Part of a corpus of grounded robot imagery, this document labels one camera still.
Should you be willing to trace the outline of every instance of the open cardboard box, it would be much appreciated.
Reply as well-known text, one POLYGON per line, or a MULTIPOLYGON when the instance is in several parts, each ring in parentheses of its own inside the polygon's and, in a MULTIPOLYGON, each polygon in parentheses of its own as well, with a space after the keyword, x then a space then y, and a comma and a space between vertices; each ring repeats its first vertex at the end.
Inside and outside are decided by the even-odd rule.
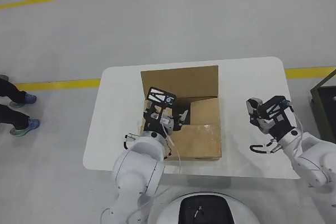
MULTIPOLYGON (((177 96, 166 113, 175 116, 188 109, 181 130, 170 136, 181 160, 221 158, 218 66, 142 71, 141 77, 145 96, 152 86, 177 96)), ((178 160, 175 149, 167 160, 178 160)))

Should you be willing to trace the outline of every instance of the box flap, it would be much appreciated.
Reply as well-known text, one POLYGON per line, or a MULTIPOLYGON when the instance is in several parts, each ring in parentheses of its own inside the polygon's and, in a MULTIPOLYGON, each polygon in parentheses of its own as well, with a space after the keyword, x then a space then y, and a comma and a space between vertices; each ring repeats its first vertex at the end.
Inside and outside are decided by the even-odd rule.
MULTIPOLYGON (((173 132, 171 138, 182 160, 222 156, 221 133, 218 124, 184 125, 179 132, 173 132)), ((174 148, 169 160, 178 160, 174 148)))
POLYGON ((191 103, 190 124, 220 124, 219 98, 191 103))
POLYGON ((218 66, 142 71, 144 95, 154 86, 177 98, 218 96, 218 66))

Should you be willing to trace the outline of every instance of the white table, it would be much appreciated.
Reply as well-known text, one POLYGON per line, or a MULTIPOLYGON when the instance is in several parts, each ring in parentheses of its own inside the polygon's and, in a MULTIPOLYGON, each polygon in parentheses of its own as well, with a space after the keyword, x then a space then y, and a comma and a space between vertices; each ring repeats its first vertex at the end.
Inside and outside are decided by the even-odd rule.
MULTIPOLYGON (((264 155, 249 150, 251 144, 267 143, 271 137, 249 123, 245 101, 251 97, 267 101, 274 95, 290 99, 283 64, 275 57, 107 68, 102 74, 88 134, 83 157, 85 168, 111 171, 116 158, 124 151, 124 136, 138 134, 144 102, 141 71, 216 64, 219 66, 222 158, 211 162, 184 161, 181 173, 298 179, 282 151, 264 155)), ((288 117, 295 125, 293 115, 288 117)), ((164 173, 178 173, 178 162, 166 162, 164 173)))

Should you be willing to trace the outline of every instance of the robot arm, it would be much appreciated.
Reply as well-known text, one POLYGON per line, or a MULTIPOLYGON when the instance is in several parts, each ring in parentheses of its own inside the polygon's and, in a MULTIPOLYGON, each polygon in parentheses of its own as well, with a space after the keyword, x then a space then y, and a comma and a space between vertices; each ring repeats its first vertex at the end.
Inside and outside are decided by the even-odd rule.
POLYGON ((142 223, 148 218, 165 167, 166 138, 181 129, 188 113, 177 117, 164 114, 175 99, 175 95, 151 87, 142 134, 125 136, 126 151, 116 160, 112 173, 119 196, 110 208, 110 224, 142 223))
POLYGON ((261 151, 262 145, 251 146, 257 153, 275 153, 282 149, 292 168, 306 183, 319 213, 326 223, 336 223, 336 144, 322 141, 310 133, 293 127, 285 110, 292 104, 284 96, 275 96, 263 103, 251 98, 246 102, 250 123, 277 142, 270 151, 261 151))

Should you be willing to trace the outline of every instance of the sneaker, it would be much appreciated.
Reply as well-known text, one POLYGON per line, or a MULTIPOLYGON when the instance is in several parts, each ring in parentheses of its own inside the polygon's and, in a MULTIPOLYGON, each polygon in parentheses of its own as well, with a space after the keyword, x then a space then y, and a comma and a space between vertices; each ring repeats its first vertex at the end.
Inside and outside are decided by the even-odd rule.
POLYGON ((25 106, 26 104, 33 104, 35 102, 36 102, 36 96, 35 95, 26 94, 25 95, 25 102, 17 103, 17 102, 11 101, 9 103, 9 105, 12 108, 21 108, 21 107, 25 106))
POLYGON ((27 132, 34 130, 40 126, 40 121, 37 119, 30 119, 29 118, 29 126, 22 130, 16 130, 15 128, 12 128, 10 130, 10 134, 16 137, 24 136, 27 132))
POLYGON ((4 74, 0 74, 0 78, 5 81, 9 81, 9 77, 5 76, 4 74))

